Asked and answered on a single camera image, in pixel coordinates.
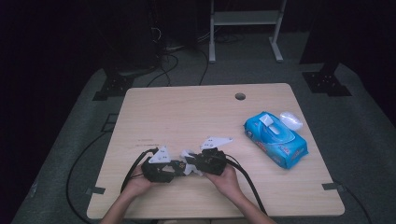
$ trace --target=wooden table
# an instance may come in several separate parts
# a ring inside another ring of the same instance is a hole
[[[243,93],[245,100],[235,95]],[[309,154],[291,170],[277,166],[244,134],[245,121],[268,111],[290,111],[304,127],[298,132]],[[101,218],[120,194],[123,178],[145,150],[167,146],[179,159],[183,149],[199,153],[208,136],[232,137],[219,147],[235,157],[250,175],[269,216],[339,216],[345,211],[318,146],[288,84],[136,88],[128,90],[111,137],[87,215]],[[248,182],[238,173],[242,191],[255,204]],[[242,214],[205,177],[191,174],[160,184],[129,207],[129,218],[223,218]]]

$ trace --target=wet wipes package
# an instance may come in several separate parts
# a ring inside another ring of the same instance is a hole
[[[308,154],[306,141],[268,112],[248,119],[244,126],[245,134],[282,168],[290,169]]]

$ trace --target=person's left hand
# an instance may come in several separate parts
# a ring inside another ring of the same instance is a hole
[[[151,183],[143,176],[141,165],[136,166],[131,176],[134,177],[128,181],[128,184],[125,186],[122,194],[127,194],[130,197],[137,197],[146,193],[152,186],[155,185],[155,183]]]

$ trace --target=metal stand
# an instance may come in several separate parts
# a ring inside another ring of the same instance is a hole
[[[214,0],[211,0],[210,8],[210,42],[209,42],[209,62],[216,61],[215,52],[215,26],[216,25],[268,25],[276,26],[274,36],[270,37],[271,48],[276,57],[276,61],[283,62],[283,57],[277,46],[280,25],[283,20],[287,0],[282,0],[280,10],[268,11],[226,11],[215,12]]]
[[[106,81],[102,89],[93,96],[93,101],[105,101],[108,97],[125,96],[125,93],[132,88],[136,77],[151,73],[157,68],[153,66],[141,69],[128,63],[120,63],[120,57],[114,53],[105,53],[102,64]]]

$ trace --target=handheld controller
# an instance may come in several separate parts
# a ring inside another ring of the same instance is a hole
[[[247,182],[251,186],[254,196],[257,199],[260,209],[264,214],[267,214],[264,206],[262,205],[260,196],[248,176],[248,173],[239,165],[239,163],[236,164],[235,162],[228,160],[226,158],[226,154],[217,148],[218,146],[232,141],[232,138],[209,137],[201,145],[202,153],[195,154],[191,150],[183,150],[180,155],[182,161],[170,160],[166,147],[152,148],[144,151],[137,158],[128,174],[125,176],[120,191],[122,192],[128,181],[131,178],[134,178],[131,174],[139,162],[142,161],[149,152],[151,152],[153,156],[147,157],[143,162],[142,172],[144,177],[151,182],[169,183],[175,176],[185,176],[189,175],[191,172],[195,172],[198,175],[202,175],[202,172],[212,175],[221,175],[225,166],[229,163],[245,176]],[[172,167],[173,172],[164,170],[166,166]]]

